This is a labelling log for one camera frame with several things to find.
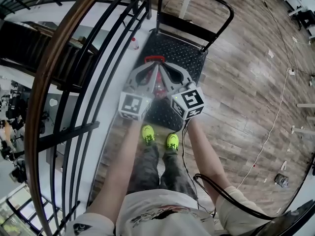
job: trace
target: black diamond plate platform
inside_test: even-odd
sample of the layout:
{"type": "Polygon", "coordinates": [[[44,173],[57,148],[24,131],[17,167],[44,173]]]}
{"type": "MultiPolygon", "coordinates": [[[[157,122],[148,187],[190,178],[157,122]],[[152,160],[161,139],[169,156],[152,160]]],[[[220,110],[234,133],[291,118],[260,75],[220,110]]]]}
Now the black diamond plate platform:
{"type": "MultiPolygon", "coordinates": [[[[202,53],[200,48],[172,36],[163,33],[155,34],[153,30],[136,62],[135,68],[144,64],[146,56],[164,56],[165,62],[173,63],[186,69],[192,80],[197,83],[207,52],[202,53]]],[[[183,126],[183,120],[170,107],[167,99],[155,100],[147,113],[145,121],[174,131],[180,130],[183,126]]]]}

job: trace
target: gray camouflage pants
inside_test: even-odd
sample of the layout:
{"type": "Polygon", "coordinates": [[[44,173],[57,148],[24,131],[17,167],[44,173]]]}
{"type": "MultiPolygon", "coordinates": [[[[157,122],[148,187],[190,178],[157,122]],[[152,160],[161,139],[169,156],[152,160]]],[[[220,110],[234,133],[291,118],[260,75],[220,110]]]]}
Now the gray camouflage pants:
{"type": "Polygon", "coordinates": [[[146,146],[142,156],[135,159],[127,194],[153,189],[167,189],[185,193],[197,200],[183,165],[179,163],[175,149],[166,150],[163,161],[165,172],[158,176],[158,147],[155,142],[146,146]]]}

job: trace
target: shoe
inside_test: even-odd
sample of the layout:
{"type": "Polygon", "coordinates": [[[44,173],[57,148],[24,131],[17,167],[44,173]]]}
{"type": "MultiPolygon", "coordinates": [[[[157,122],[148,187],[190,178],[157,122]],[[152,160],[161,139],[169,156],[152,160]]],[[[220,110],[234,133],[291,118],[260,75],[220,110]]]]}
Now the shoe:
{"type": "Polygon", "coordinates": [[[150,125],[145,125],[142,127],[142,137],[146,141],[146,144],[149,145],[151,141],[155,141],[154,130],[150,125]]]}
{"type": "Polygon", "coordinates": [[[166,148],[174,148],[178,150],[178,136],[176,134],[170,134],[166,140],[166,148]]]}

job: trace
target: power outlet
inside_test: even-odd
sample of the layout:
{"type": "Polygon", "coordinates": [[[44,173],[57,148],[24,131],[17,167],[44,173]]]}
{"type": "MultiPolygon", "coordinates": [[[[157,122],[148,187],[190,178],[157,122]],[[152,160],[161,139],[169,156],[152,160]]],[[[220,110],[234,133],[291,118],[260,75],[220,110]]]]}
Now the power outlet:
{"type": "Polygon", "coordinates": [[[294,75],[294,74],[295,74],[294,71],[292,71],[292,69],[289,68],[289,75],[294,75]]]}

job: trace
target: wooden floor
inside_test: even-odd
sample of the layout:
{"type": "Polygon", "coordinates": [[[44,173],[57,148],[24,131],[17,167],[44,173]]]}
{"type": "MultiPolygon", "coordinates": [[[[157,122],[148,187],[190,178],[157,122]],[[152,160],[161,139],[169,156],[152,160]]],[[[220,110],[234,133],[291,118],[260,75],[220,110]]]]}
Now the wooden floor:
{"type": "MultiPolygon", "coordinates": [[[[226,31],[209,48],[200,85],[206,98],[206,108],[199,117],[209,141],[219,155],[229,180],[238,186],[256,160],[268,132],[272,128],[281,100],[288,67],[295,67],[292,53],[294,36],[306,43],[305,29],[298,31],[296,22],[287,15],[288,6],[283,0],[266,0],[280,25],[288,52],[277,25],[264,6],[264,0],[225,0],[235,11],[235,17],[226,31]]],[[[179,15],[183,0],[164,0],[164,9],[179,15]]],[[[210,0],[191,0],[185,19],[204,28],[216,31],[227,18],[227,10],[210,0]]],[[[310,109],[299,109],[297,103],[315,102],[315,89],[308,85],[314,71],[312,47],[295,44],[294,54],[299,69],[298,85],[294,76],[288,76],[281,111],[270,139],[264,147],[256,166],[239,188],[244,195],[256,202],[267,214],[275,215],[284,209],[305,175],[311,152],[312,137],[291,134],[291,127],[304,126],[306,115],[314,116],[310,109]],[[287,161],[284,175],[289,177],[289,187],[274,184],[280,167],[287,161]]],[[[160,155],[166,135],[170,132],[154,127],[160,145],[160,155]]],[[[94,182],[92,198],[100,190],[112,155],[119,149],[124,135],[121,118],[114,121],[94,182]]],[[[139,151],[143,142],[139,140],[139,151]]],[[[186,161],[191,174],[198,172],[188,136],[186,161]]],[[[207,209],[213,206],[210,198],[198,189],[200,203],[207,209]]]]}

